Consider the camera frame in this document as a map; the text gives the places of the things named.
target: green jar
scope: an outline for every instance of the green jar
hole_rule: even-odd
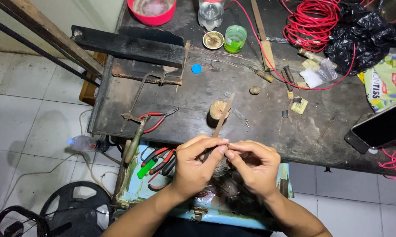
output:
[[[238,25],[229,26],[226,30],[225,42],[223,47],[229,53],[236,54],[240,52],[245,45],[248,33],[245,28]]]

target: forearm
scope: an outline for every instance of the forearm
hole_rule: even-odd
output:
[[[299,204],[280,192],[263,198],[264,204],[289,237],[331,236],[322,222]]]
[[[169,184],[123,214],[106,229],[102,237],[152,236],[170,210],[183,201],[171,191]]]

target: blue cap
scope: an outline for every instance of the blue cap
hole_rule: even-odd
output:
[[[75,143],[75,139],[74,139],[74,138],[69,138],[68,141],[67,141],[67,143],[68,143],[69,145],[72,145],[72,144]]]
[[[199,74],[202,70],[202,67],[200,64],[194,64],[192,65],[192,72],[195,74]]]

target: water bottle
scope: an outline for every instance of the water bottle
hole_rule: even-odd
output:
[[[105,152],[109,149],[109,144],[106,141],[84,135],[69,138],[67,143],[76,151]]]
[[[208,31],[219,27],[223,21],[226,0],[199,0],[198,22]]]

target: workbench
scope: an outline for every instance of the workbench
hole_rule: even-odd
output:
[[[239,2],[248,12],[256,29],[251,2]],[[288,12],[276,0],[257,2],[267,36],[282,37]],[[295,6],[290,4],[290,9],[294,9]],[[158,28],[182,36],[185,40],[190,40],[192,45],[203,47],[203,28],[198,25],[197,12],[198,1],[178,0],[173,19]],[[247,41],[240,54],[256,62],[262,69],[261,52],[248,19],[243,10],[236,3],[232,3],[224,12],[222,25],[215,30],[224,34],[227,27],[235,24],[243,26],[248,32]],[[128,26],[145,27],[131,18],[128,9],[123,7],[118,22],[119,32],[123,32]],[[271,46],[278,71],[289,65],[295,80],[303,81],[299,72],[303,70],[301,63],[305,58],[297,54],[297,49],[279,43],[271,43]],[[113,77],[113,60],[113,57],[107,60],[88,132],[132,138],[138,124],[128,121],[123,132],[120,132],[123,123],[121,112],[126,113],[131,109],[141,82]],[[238,67],[213,62],[214,67],[222,70],[204,67],[200,74],[191,72],[193,64],[210,62],[190,51],[181,86],[176,88],[176,85],[144,85],[132,111],[133,116],[150,111],[164,112],[177,107],[181,109],[166,118],[155,131],[144,134],[142,139],[181,144],[202,133],[211,136],[214,128],[209,127],[206,122],[211,103],[215,100],[227,101],[231,93],[235,93],[232,113],[225,121],[220,137],[229,138],[232,142],[249,139],[274,147],[283,162],[396,175],[395,170],[378,166],[378,162],[390,160],[382,151],[362,155],[343,139],[362,115],[372,113],[366,100],[364,85],[359,78],[347,77],[328,90],[293,89],[295,96],[300,96],[309,103],[303,115],[298,116],[289,110],[290,118],[282,119],[281,112],[290,103],[284,83],[279,80],[274,80],[273,83],[264,81],[242,66],[240,62],[243,61],[235,58],[232,62],[237,62]],[[252,86],[261,88],[258,95],[249,93]],[[318,143],[317,139],[332,116],[335,120]],[[151,118],[148,126],[155,124],[158,119]],[[245,125],[246,120],[249,121],[249,127]]]

